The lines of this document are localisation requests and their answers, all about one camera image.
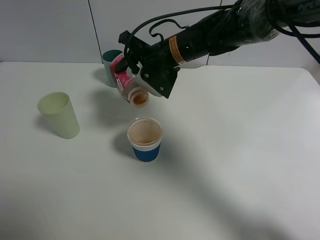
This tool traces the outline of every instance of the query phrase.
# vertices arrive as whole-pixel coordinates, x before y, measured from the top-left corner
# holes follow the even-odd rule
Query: white table
[[[320,87],[301,68],[182,69],[139,109],[102,64],[0,63],[0,236],[15,240],[318,240]],[[80,133],[56,136],[38,100],[69,94]],[[164,128],[133,158],[139,116]]]

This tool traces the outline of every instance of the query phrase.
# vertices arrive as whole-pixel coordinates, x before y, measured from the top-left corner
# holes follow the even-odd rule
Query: pink label
[[[113,63],[110,65],[110,71],[111,74],[114,75],[116,80],[116,85],[118,87],[118,90],[122,92],[133,80],[126,71],[115,73],[115,69],[117,64],[124,58],[124,54],[122,53],[117,59],[113,61]]]

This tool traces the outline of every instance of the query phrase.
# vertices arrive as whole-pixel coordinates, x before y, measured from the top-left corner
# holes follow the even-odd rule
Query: white wall
[[[101,52],[104,53],[110,49],[123,50],[124,46],[118,43],[119,34],[125,30],[132,32],[138,25],[151,18],[194,8],[219,6],[220,0],[90,0],[90,3]],[[174,19],[181,26],[192,25],[212,12],[192,13]],[[149,35],[150,26],[143,28],[136,36],[148,44],[153,44],[158,42],[159,38]],[[180,31],[173,23],[165,23],[154,31],[156,30],[165,37]],[[205,56],[195,60],[191,65],[198,67],[206,62]]]
[[[235,0],[223,0],[223,5],[233,4]],[[320,28],[307,29],[307,33],[320,33]],[[315,50],[320,51],[320,38],[309,39]],[[319,67],[314,58],[295,37],[279,35],[269,42],[242,46],[235,51],[219,56],[211,56],[209,65],[259,66],[259,67],[300,67],[312,72]]]
[[[132,32],[142,22],[155,16],[182,10],[218,6],[220,0],[89,0],[97,36],[104,53],[123,50],[119,34]],[[236,0],[222,0],[222,5]],[[0,0],[0,61],[101,63],[88,0]],[[175,17],[181,25],[192,25],[211,12],[198,12]],[[159,41],[148,33],[148,27],[137,36],[149,44]],[[179,29],[172,23],[156,28],[165,37]],[[310,43],[320,50],[320,39]],[[205,65],[202,57],[183,67]],[[320,72],[319,65],[290,36],[281,35],[270,42],[242,46],[219,56],[212,56],[209,65],[302,67],[311,73]]]
[[[0,0],[0,62],[101,63],[87,0]]]

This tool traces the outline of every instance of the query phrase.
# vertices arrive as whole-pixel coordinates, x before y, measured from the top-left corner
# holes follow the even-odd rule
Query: cup
[[[116,88],[117,85],[114,81],[114,77],[112,76],[112,74],[110,72],[110,65],[111,65],[112,61],[121,53],[122,53],[122,51],[120,51],[120,50],[109,50],[109,51],[106,51],[102,55],[104,70],[105,70],[105,74],[106,74],[105,84],[107,84],[109,87],[112,87],[112,88]]]
[[[139,117],[130,123],[127,136],[134,154],[141,162],[151,162],[159,154],[163,130],[152,117]]]
[[[49,125],[63,139],[72,139],[80,128],[70,97],[64,92],[52,92],[42,97],[37,108]]]

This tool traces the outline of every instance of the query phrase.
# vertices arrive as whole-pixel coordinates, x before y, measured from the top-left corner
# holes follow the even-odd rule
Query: translucent cup
[[[37,108],[49,125],[63,139],[72,139],[80,128],[70,97],[64,92],[52,92],[42,97]]]
[[[159,154],[163,130],[160,123],[152,117],[139,117],[130,123],[127,136],[136,158],[151,162]]]

